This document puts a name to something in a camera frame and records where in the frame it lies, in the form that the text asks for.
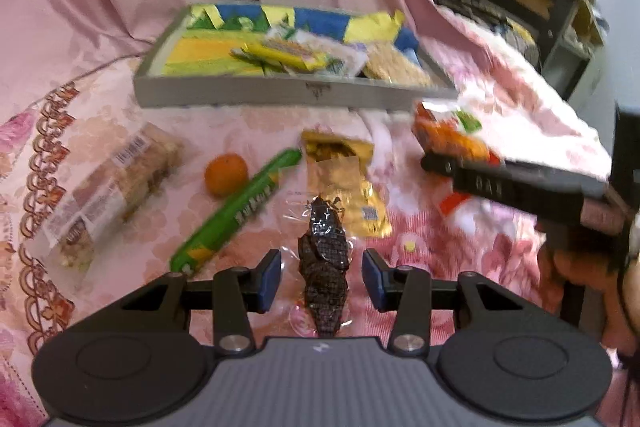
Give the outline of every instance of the green snack stick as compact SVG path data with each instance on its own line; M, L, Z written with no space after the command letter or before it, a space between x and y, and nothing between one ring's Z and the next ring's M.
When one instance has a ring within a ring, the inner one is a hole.
M285 149L274 156L247 186L232 194L225 204L178 248L169 269L191 276L258 212L278 188L280 169L300 163L299 149Z

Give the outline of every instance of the barcode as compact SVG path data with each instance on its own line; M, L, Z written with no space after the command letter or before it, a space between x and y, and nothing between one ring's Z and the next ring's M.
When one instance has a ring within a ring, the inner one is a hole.
M363 206L362 217L365 221L377 221L378 211L373 206Z
M122 166L128 167L132 160L145 152L147 147L148 143L146 140L142 136L136 135L133 140L131 140L131 142L113 158Z

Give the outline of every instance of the orange snack bag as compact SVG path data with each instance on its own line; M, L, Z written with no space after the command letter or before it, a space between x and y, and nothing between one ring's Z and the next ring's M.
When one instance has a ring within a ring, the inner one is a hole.
M425 152L499 164L500 158L481 139L470 136L481 128L480 122L456 103L425 100L416 106L412 131ZM470 197L450 190L439 201L439 210L448 216Z

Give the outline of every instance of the plastic-wrapped bread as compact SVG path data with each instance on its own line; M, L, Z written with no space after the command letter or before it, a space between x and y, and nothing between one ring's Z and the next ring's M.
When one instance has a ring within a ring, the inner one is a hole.
M151 123L130 134L73 190L28 242L62 291L81 285L100 242L115 232L180 161L181 143Z

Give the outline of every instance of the metal screw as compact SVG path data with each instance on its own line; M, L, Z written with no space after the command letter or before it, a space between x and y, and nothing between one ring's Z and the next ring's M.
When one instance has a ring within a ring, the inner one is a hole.
M405 333L404 335L398 335L394 338L394 347L407 353L422 349L423 346L424 338L419 337L418 335Z
M244 335L227 335L220 339L220 347L230 353L239 353L251 345L251 341Z

